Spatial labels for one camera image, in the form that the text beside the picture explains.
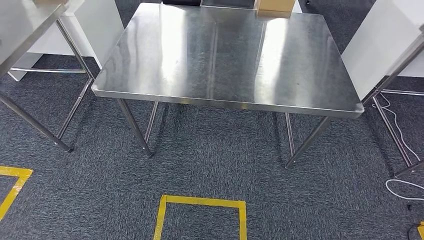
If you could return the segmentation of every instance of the power cord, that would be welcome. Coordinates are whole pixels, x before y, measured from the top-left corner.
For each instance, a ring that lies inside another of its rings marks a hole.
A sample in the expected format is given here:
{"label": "power cord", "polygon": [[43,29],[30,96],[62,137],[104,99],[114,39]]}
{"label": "power cord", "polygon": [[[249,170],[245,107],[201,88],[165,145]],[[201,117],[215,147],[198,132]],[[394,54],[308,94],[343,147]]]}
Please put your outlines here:
{"label": "power cord", "polygon": [[[402,130],[401,130],[401,128],[399,127],[399,125],[398,125],[398,115],[396,115],[396,113],[394,112],[394,111],[392,111],[392,110],[390,110],[390,109],[388,109],[388,107],[390,107],[391,106],[391,103],[390,103],[390,101],[382,94],[382,93],[380,93],[380,95],[383,97],[383,99],[387,102],[387,105],[386,106],[382,106],[381,108],[382,109],[384,109],[384,110],[386,110],[386,111],[388,111],[389,113],[392,113],[393,115],[394,115],[394,124],[396,125],[396,128],[397,128],[397,130],[399,131],[399,134],[400,134],[400,140],[402,141],[402,143],[403,143],[403,145],[416,157],[416,159],[419,161],[419,162],[421,162],[421,159],[418,157],[418,155],[407,145],[407,143],[405,142],[405,140],[404,140],[404,134],[402,133]],[[424,198],[418,198],[418,197],[405,197],[405,196],[401,196],[401,195],[399,195],[399,194],[397,194],[397,193],[395,193],[395,192],[393,192],[390,188],[389,188],[389,183],[390,182],[399,182],[399,183],[404,183],[404,184],[408,184],[408,185],[411,185],[411,186],[414,186],[414,187],[417,187],[417,188],[420,188],[420,189],[423,189],[424,190],[424,187],[423,186],[420,186],[420,185],[418,185],[418,184],[415,184],[415,183],[412,183],[412,182],[408,182],[408,181],[404,181],[404,180],[399,180],[399,179],[389,179],[389,180],[387,180],[386,182],[385,182],[385,187],[387,188],[387,190],[391,193],[391,194],[393,194],[393,195],[395,195],[396,197],[398,197],[398,198],[401,198],[401,199],[405,199],[405,200],[414,200],[414,201],[424,201]],[[414,224],[414,225],[412,225],[409,229],[408,229],[408,232],[406,233],[407,234],[407,237],[408,237],[408,240],[411,240],[410,239],[410,232],[411,232],[411,229],[413,229],[414,227],[415,228],[418,228],[418,227],[420,227],[420,226],[423,226],[422,224]]]}
{"label": "power cord", "polygon": [[402,133],[402,130],[401,130],[401,128],[398,125],[398,115],[396,115],[396,113],[394,111],[388,109],[388,107],[390,107],[392,104],[390,103],[390,101],[382,93],[380,93],[380,95],[387,102],[387,105],[386,106],[382,106],[381,108],[384,109],[384,110],[386,110],[389,113],[392,113],[394,115],[394,124],[396,125],[396,128],[399,131],[400,140],[402,141],[403,145],[416,157],[416,159],[419,162],[421,162],[421,159],[418,157],[418,155],[408,146],[408,144],[404,140],[404,134]]}
{"label": "power cord", "polygon": [[396,196],[396,197],[398,197],[398,198],[406,199],[406,200],[418,200],[418,201],[424,201],[424,198],[418,198],[418,197],[405,197],[405,196],[401,196],[401,195],[399,195],[399,194],[397,194],[397,193],[394,193],[394,192],[393,192],[393,191],[389,188],[389,184],[388,184],[388,183],[390,183],[390,182],[399,182],[399,183],[409,184],[409,185],[412,185],[412,186],[414,186],[414,187],[418,187],[418,188],[423,189],[423,190],[424,190],[424,186],[420,186],[420,185],[417,185],[417,184],[415,184],[415,183],[412,183],[412,182],[409,182],[409,181],[403,181],[403,180],[399,180],[399,179],[389,179],[389,180],[387,180],[387,181],[385,182],[385,187],[387,188],[387,190],[389,190],[389,192],[391,192],[391,194],[395,195],[395,196]]}

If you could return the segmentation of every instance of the table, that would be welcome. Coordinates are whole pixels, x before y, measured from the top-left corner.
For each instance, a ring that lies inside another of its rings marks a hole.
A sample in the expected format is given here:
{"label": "table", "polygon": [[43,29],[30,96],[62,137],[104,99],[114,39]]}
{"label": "table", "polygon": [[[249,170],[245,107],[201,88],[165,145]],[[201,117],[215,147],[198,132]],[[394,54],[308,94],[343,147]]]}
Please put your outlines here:
{"label": "table", "polygon": [[63,2],[63,0],[3,0],[0,7],[0,76],[7,73],[15,62],[19,60],[19,58],[22,57],[54,23],[57,24],[57,27],[83,69],[66,70],[29,68],[14,70],[44,73],[86,73],[88,75],[88,81],[69,112],[59,134],[57,136],[52,134],[48,129],[1,92],[0,102],[4,103],[8,108],[21,116],[63,150],[71,152],[72,149],[63,143],[61,138],[72,120],[75,111],[80,105],[87,89],[93,82],[94,77],[87,67],[83,57],[77,50],[63,23],[59,19],[59,17],[66,11],[66,5],[64,5]]}
{"label": "table", "polygon": [[[364,112],[321,15],[142,3],[91,89],[116,98],[147,155],[159,102],[286,113],[290,167],[330,122]],[[146,135],[125,99],[154,101]],[[295,151],[289,113],[325,116]]]}

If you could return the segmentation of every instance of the gray carpet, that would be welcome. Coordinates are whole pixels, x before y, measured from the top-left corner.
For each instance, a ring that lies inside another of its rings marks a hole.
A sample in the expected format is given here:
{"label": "gray carpet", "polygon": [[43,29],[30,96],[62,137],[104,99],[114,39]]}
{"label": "gray carpet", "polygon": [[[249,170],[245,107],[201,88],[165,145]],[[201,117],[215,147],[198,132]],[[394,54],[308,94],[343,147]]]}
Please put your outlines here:
{"label": "gray carpet", "polygon": [[[116,3],[126,25],[139,2]],[[323,14],[343,50],[371,6],[314,0],[304,11]],[[72,57],[45,55],[37,67],[63,63],[78,66]],[[1,78],[0,90],[57,133],[85,80],[29,73],[21,82]],[[402,81],[422,90],[422,79]],[[424,156],[424,99],[387,97],[405,139]],[[128,102],[145,129],[153,104]],[[297,147],[319,119],[293,115]],[[371,106],[359,119],[335,119],[292,170],[284,168],[290,151],[282,113],[161,103],[150,138],[155,155],[146,158],[118,103],[90,92],[63,140],[74,152],[62,152],[0,104],[0,166],[34,170],[0,222],[0,239],[151,240],[162,194],[246,201],[250,240],[401,240],[424,219],[423,203],[384,186],[405,165]],[[423,171],[404,179],[424,185]],[[0,177],[0,197],[11,184]],[[235,240],[238,232],[233,208],[169,203],[162,239]],[[419,239],[414,230],[411,239]]]}

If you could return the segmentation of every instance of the white cabinet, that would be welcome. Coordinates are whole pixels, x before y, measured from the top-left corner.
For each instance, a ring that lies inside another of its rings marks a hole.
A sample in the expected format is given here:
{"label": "white cabinet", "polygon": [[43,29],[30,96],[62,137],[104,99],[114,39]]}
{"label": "white cabinet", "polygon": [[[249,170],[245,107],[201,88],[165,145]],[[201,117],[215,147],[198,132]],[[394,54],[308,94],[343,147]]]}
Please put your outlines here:
{"label": "white cabinet", "polygon": [[[424,42],[423,13],[423,0],[375,2],[341,55],[361,100]],[[424,52],[400,76],[424,77],[423,66]]]}
{"label": "white cabinet", "polygon": [[[94,57],[99,68],[118,43],[124,27],[114,0],[70,0],[60,17],[83,56]],[[31,68],[43,54],[74,55],[56,25],[21,57],[15,67]],[[26,72],[10,71],[16,81]]]}

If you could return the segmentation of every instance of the cardboard box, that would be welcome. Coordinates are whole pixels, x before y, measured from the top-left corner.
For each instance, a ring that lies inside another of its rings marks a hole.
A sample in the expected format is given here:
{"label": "cardboard box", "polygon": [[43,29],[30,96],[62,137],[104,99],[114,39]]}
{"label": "cardboard box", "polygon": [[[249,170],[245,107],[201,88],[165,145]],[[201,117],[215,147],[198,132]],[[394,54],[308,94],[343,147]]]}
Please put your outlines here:
{"label": "cardboard box", "polygon": [[291,13],[296,0],[257,0],[257,11]]}

